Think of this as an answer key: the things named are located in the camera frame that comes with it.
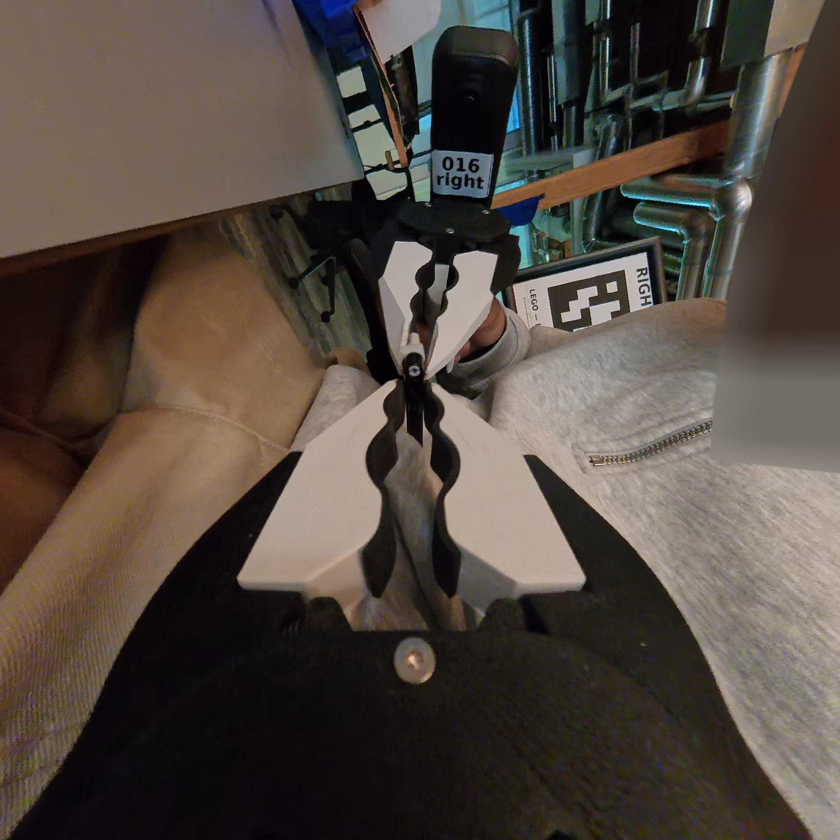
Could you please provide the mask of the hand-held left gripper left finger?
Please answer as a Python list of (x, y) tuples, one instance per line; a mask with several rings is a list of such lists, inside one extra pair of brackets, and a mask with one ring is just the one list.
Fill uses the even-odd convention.
[(238, 573), (249, 592), (332, 598), (352, 627), (411, 625), (411, 563), (386, 478), (403, 386), (326, 377), (281, 466), (286, 484)]

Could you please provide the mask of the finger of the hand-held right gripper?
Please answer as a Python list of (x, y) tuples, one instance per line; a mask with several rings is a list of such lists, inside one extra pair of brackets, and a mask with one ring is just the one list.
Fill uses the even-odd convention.
[(444, 307), (443, 296), (456, 282), (452, 263), (437, 262), (433, 251), (417, 242), (394, 243), (385, 270), (379, 279), (382, 316), (388, 350), (397, 366), (402, 366), (400, 349), (417, 324), (429, 328), (424, 345), (424, 365), (438, 314)]
[(491, 292), (498, 256), (461, 253), (452, 261), (455, 284), (444, 292), (425, 362), (425, 374), (436, 375), (450, 366), (458, 352), (486, 320), (495, 296)]

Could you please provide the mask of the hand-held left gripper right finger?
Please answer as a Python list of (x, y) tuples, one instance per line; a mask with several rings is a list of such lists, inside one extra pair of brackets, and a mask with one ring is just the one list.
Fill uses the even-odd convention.
[(581, 591), (585, 573), (520, 448), (439, 385), (423, 413), (442, 592), (483, 616), (499, 600)]

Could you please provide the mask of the white desk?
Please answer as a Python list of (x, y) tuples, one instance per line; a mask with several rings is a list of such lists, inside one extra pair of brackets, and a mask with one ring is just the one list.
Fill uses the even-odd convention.
[(293, 2), (1, 2), (1, 248), (16, 257), (361, 178)]

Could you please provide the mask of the cardboard box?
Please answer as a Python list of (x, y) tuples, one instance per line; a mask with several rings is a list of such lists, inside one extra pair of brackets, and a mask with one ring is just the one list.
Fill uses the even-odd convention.
[(405, 132), (404, 113), (410, 97), (400, 93), (386, 65), (433, 30), (440, 16), (439, 1), (360, 1), (353, 6), (364, 42), (369, 47), (373, 67), (382, 92), (385, 121), (391, 131), (398, 163), (390, 152), (385, 155), (391, 172), (406, 172), (410, 165), (412, 140)]

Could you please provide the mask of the grey zip sweatshirt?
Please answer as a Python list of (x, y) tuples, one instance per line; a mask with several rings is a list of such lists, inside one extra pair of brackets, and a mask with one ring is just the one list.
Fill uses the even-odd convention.
[(578, 333), (456, 399), (529, 452), (586, 575), (364, 686), (352, 838), (838, 838), (838, 474), (710, 457), (725, 308)]

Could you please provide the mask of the black lego rod piece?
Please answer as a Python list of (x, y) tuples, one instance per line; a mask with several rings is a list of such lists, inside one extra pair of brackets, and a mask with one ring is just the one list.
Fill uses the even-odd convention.
[(402, 367), (406, 431), (419, 445), (423, 445), (424, 404), (427, 384), (424, 373), (424, 352), (420, 350), (406, 353)]

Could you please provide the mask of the beige trousers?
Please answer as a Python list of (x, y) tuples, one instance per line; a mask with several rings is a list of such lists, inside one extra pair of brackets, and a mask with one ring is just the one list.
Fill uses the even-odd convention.
[(2, 279), (1, 813), (54, 779), (150, 599), (374, 386), (213, 225)]

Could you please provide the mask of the silver metal pipe frame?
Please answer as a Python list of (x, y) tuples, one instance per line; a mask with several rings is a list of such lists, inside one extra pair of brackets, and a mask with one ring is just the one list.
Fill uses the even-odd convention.
[(620, 186), (637, 200), (636, 224), (682, 237), (678, 301), (727, 299), (754, 187), (804, 51), (799, 45), (741, 69), (720, 175), (662, 174)]

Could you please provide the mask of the row of dark metal pipes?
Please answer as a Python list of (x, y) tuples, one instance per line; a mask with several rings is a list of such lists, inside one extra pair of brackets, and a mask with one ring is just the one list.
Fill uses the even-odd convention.
[(520, 50), (511, 109), (521, 157), (628, 151), (729, 109), (722, 68), (729, 2), (507, 2)]

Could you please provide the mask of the blue plastic bin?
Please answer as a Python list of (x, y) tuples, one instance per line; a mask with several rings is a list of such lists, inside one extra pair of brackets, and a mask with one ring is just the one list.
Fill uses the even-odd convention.
[(349, 56), (364, 53), (364, 38), (354, 11), (356, 1), (293, 1), (293, 4), (328, 49)]

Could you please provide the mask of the framed black-and-white marker sign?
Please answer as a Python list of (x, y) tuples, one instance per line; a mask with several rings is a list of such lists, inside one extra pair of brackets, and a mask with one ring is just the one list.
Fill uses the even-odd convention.
[(520, 269), (502, 295), (529, 328), (588, 329), (666, 302), (661, 249), (652, 237)]

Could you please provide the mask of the person's right forearm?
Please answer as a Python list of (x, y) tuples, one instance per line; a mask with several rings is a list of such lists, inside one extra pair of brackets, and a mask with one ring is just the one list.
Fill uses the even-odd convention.
[(442, 370), (438, 374), (437, 381), (446, 391), (475, 399), (490, 388), (498, 375), (528, 358), (532, 343), (530, 330), (519, 315), (505, 309), (507, 328), (489, 352), (467, 363), (454, 363), (451, 371)]

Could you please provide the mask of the black office chair base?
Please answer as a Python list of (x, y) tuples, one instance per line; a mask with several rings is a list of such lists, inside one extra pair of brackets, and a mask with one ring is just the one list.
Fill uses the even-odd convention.
[(314, 250), (306, 268), (287, 280), (289, 288), (298, 289), (305, 279), (323, 270), (321, 283), (327, 288), (329, 307), (321, 312), (321, 321), (328, 323), (335, 314), (337, 271), (343, 268), (360, 303), (365, 323), (370, 326), (375, 315), (371, 252), (356, 235), (352, 203), (312, 198), (305, 213), (297, 212), (288, 203), (274, 203), (269, 205), (269, 215), (277, 223), (284, 218), (292, 221), (307, 246)]

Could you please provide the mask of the wooden shelf board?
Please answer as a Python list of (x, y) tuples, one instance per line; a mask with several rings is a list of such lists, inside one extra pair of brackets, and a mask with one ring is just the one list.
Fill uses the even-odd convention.
[(499, 192), (493, 196), (491, 205), (500, 209), (538, 198), (538, 208), (554, 207), (642, 177), (693, 165), (726, 150), (729, 126), (730, 120), (715, 122)]

